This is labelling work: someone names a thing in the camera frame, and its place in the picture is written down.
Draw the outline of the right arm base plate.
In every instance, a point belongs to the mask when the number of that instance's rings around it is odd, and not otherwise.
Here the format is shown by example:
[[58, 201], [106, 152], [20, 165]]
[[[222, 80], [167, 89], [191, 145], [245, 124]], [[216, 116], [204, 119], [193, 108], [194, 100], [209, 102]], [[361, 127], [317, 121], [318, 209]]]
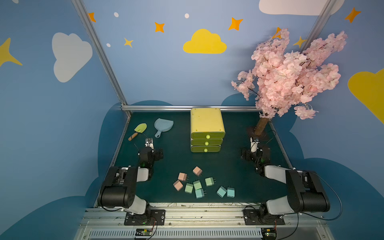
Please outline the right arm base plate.
[[243, 218], [247, 226], [259, 226], [259, 225], [285, 225], [283, 216], [270, 215], [268, 212], [260, 211], [259, 209], [245, 208], [243, 209]]

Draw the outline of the teal plug lower middle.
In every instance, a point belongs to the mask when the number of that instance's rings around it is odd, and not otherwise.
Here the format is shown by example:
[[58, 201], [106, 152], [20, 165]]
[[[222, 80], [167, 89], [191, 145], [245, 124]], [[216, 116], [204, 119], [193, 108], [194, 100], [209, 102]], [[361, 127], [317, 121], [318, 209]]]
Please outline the teal plug lower middle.
[[195, 190], [195, 195], [197, 199], [201, 199], [205, 197], [206, 192], [203, 189], [197, 189]]

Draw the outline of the teal plug tilted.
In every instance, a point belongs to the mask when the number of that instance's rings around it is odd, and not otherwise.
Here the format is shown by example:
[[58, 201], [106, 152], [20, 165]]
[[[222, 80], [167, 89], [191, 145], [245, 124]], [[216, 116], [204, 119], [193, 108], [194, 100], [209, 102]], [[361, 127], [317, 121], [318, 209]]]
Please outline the teal plug tilted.
[[223, 198], [227, 193], [227, 189], [224, 188], [223, 186], [220, 186], [219, 189], [217, 190], [217, 195], [220, 197], [220, 198]]

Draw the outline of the teal plug far right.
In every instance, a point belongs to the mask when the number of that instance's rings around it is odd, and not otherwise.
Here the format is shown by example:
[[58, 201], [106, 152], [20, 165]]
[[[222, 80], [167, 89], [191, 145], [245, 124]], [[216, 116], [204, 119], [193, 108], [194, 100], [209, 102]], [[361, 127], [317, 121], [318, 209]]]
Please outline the teal plug far right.
[[228, 187], [227, 188], [227, 197], [234, 198], [236, 196], [236, 192], [234, 188]]

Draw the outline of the pink plug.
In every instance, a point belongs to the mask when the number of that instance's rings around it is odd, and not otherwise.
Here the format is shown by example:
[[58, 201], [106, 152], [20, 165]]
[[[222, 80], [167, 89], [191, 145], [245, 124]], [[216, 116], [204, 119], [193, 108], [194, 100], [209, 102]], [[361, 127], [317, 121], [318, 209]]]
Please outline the pink plug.
[[181, 182], [185, 182], [189, 179], [188, 175], [186, 173], [180, 172], [178, 175], [178, 180]]
[[176, 182], [173, 183], [173, 186], [177, 191], [180, 191], [184, 185], [180, 180], [177, 180]]
[[194, 173], [196, 176], [200, 176], [200, 175], [202, 175], [203, 170], [202, 170], [200, 167], [196, 166], [196, 167], [193, 169], [193, 173]]

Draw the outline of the controller board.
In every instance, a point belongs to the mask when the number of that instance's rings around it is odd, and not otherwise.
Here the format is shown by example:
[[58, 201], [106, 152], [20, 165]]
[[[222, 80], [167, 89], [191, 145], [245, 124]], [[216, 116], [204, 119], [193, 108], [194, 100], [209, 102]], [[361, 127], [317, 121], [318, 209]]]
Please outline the controller board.
[[277, 232], [275, 229], [261, 229], [262, 240], [276, 240]]
[[136, 229], [135, 237], [136, 238], [150, 238], [153, 235], [154, 230], [151, 229]]

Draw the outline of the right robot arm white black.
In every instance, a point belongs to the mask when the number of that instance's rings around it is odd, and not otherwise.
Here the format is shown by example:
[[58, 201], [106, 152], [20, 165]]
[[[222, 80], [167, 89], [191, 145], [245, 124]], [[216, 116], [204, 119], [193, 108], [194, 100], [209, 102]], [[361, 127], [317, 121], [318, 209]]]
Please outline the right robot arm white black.
[[260, 148], [257, 142], [251, 143], [250, 149], [241, 149], [241, 158], [253, 162], [256, 173], [287, 187], [286, 196], [268, 200], [260, 206], [260, 217], [330, 210], [329, 198], [316, 172], [272, 165], [270, 152], [268, 146]]

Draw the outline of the green plug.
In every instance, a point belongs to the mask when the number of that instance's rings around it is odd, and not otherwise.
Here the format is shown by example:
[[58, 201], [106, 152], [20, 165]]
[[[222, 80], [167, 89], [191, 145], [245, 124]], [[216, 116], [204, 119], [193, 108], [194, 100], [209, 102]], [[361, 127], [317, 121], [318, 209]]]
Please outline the green plug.
[[213, 177], [205, 178], [205, 183], [207, 187], [211, 187], [215, 184], [215, 179]]
[[185, 186], [185, 193], [192, 194], [194, 190], [194, 185], [187, 183]]
[[203, 188], [200, 180], [194, 181], [193, 186], [195, 190], [199, 190]]

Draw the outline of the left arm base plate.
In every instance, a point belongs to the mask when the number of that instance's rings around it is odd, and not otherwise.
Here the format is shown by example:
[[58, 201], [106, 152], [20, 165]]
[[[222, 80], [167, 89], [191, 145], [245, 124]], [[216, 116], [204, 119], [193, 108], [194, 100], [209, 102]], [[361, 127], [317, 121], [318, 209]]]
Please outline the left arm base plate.
[[165, 224], [166, 210], [150, 209], [143, 215], [127, 213], [124, 225], [125, 226], [163, 226]]

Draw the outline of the right controller board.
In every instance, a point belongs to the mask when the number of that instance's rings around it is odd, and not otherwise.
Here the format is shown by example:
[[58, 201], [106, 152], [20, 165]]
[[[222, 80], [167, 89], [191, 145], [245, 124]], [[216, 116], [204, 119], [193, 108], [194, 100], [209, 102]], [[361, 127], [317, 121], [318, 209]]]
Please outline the right controller board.
[[277, 232], [275, 229], [261, 229], [262, 240], [276, 240]]

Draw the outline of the pink cherry blossom tree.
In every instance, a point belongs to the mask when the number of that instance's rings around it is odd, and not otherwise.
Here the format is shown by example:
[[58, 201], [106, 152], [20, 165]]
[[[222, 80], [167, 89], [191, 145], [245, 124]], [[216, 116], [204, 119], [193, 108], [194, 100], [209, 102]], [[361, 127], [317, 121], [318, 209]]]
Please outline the pink cherry blossom tree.
[[237, 81], [231, 82], [246, 100], [255, 96], [255, 106], [261, 111], [252, 136], [260, 136], [270, 119], [282, 117], [291, 108], [300, 119], [312, 119], [316, 111], [309, 103], [319, 93], [333, 90], [341, 78], [338, 65], [324, 62], [343, 50], [348, 38], [345, 32], [315, 39], [303, 52], [290, 53], [286, 52], [289, 31], [282, 29], [277, 35], [258, 44], [251, 56], [254, 67], [241, 71]]

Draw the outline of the blue toy dustpan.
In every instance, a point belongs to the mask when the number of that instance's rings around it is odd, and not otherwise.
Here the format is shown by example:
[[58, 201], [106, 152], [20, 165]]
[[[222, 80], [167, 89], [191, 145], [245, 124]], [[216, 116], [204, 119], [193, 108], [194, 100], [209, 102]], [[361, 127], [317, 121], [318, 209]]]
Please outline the blue toy dustpan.
[[165, 120], [165, 119], [157, 119], [154, 123], [154, 127], [157, 130], [155, 137], [159, 138], [161, 133], [169, 131], [174, 125], [174, 121]]

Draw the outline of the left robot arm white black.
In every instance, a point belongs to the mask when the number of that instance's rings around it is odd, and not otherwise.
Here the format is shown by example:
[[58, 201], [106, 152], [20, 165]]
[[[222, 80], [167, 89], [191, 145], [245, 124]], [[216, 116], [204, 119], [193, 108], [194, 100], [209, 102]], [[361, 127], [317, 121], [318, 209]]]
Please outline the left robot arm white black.
[[151, 180], [154, 164], [164, 158], [162, 149], [142, 148], [134, 166], [110, 167], [98, 195], [98, 205], [108, 212], [123, 210], [132, 215], [150, 217], [147, 201], [136, 195], [137, 183]]

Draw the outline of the left controller board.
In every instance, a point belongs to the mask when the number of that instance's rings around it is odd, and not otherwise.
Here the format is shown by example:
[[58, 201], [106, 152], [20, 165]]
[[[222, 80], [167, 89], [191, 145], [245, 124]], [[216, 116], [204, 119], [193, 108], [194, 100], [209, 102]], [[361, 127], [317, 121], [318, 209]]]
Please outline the left controller board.
[[153, 235], [154, 230], [151, 229], [136, 229], [135, 237], [136, 238], [150, 238]]

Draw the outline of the yellow-green drawer cabinet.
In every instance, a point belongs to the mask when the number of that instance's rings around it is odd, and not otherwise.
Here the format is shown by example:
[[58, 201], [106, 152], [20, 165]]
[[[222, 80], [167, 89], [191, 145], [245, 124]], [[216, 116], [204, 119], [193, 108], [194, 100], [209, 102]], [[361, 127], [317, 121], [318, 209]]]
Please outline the yellow-green drawer cabinet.
[[194, 108], [191, 110], [192, 132], [226, 132], [219, 108]]

